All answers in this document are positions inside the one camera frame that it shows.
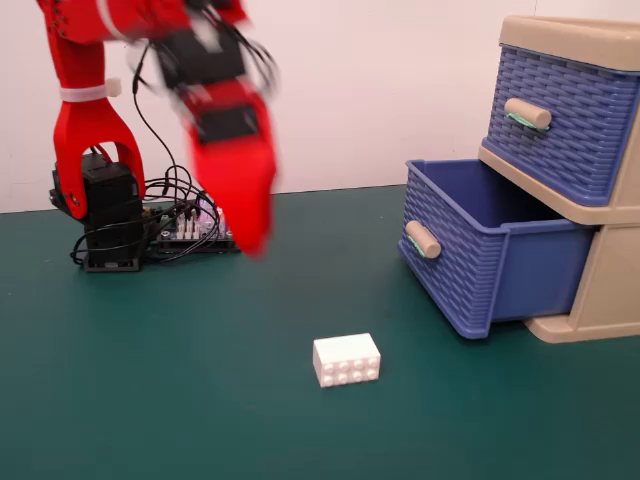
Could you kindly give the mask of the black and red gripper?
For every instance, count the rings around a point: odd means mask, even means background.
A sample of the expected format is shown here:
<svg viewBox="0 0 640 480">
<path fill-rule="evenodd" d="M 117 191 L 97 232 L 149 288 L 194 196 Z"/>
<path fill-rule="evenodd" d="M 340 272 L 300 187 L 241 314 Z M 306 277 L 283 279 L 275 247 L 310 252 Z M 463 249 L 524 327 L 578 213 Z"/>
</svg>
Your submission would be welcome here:
<svg viewBox="0 0 640 480">
<path fill-rule="evenodd" d="M 154 42 L 165 86 L 178 100 L 193 138 L 195 176 L 225 214 L 237 246 L 263 253 L 271 232 L 276 173 L 264 97 L 276 83 L 276 64 L 260 44 L 235 27 L 215 27 L 207 43 L 193 30 Z M 223 142 L 255 142 L 241 171 L 240 150 Z"/>
</svg>

